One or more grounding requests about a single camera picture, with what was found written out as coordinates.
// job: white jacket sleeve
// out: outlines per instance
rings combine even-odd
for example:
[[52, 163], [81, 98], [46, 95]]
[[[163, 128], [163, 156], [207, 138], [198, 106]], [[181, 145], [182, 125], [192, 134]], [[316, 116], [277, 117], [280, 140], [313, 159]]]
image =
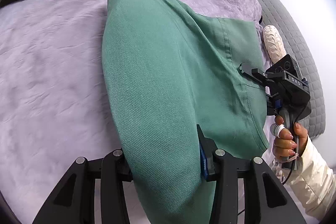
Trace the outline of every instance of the white jacket sleeve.
[[288, 182], [305, 208], [306, 214], [321, 220], [336, 198], [336, 175], [327, 166], [316, 147], [308, 138], [305, 151], [298, 157], [298, 170]]

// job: white finger bandage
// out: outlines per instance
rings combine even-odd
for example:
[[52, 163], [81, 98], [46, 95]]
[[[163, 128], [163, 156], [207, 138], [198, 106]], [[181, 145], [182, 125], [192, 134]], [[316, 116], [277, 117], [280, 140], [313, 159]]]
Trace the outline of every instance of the white finger bandage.
[[283, 124], [272, 124], [270, 127], [271, 133], [279, 138], [280, 131], [283, 130], [285, 126]]

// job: green pants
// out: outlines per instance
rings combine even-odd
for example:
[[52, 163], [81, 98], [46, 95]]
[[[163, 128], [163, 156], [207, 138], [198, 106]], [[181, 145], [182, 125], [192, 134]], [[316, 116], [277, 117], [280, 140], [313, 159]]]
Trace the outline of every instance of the green pants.
[[139, 199], [153, 224], [206, 224], [215, 183], [202, 180], [196, 124], [233, 156], [261, 156], [265, 90], [253, 22], [209, 18], [178, 0], [108, 0], [102, 64]]

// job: gray cushion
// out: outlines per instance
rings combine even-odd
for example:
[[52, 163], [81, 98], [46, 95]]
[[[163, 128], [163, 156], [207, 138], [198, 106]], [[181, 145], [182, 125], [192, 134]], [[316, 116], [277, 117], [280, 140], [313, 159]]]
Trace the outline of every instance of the gray cushion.
[[300, 67], [302, 77], [306, 77], [310, 88], [311, 114], [303, 119], [310, 138], [315, 138], [324, 132], [326, 114], [320, 77], [299, 28], [280, 0], [258, 0], [262, 7], [262, 23], [274, 25], [280, 32], [286, 52], [290, 54]]

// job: person's hand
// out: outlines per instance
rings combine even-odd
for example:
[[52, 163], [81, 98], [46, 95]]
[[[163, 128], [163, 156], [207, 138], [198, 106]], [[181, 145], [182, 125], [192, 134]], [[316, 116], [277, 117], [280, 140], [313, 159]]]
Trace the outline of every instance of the person's hand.
[[[284, 120], [281, 116], [275, 117], [276, 124], [283, 124]], [[306, 148], [308, 141], [307, 130], [299, 123], [294, 124], [294, 132], [299, 138], [299, 156], [302, 155]], [[290, 131], [286, 128], [280, 131], [279, 138], [275, 138], [273, 143], [273, 154], [276, 158], [280, 157], [290, 157], [295, 155], [294, 149], [297, 147], [296, 143], [293, 141], [293, 136]]]

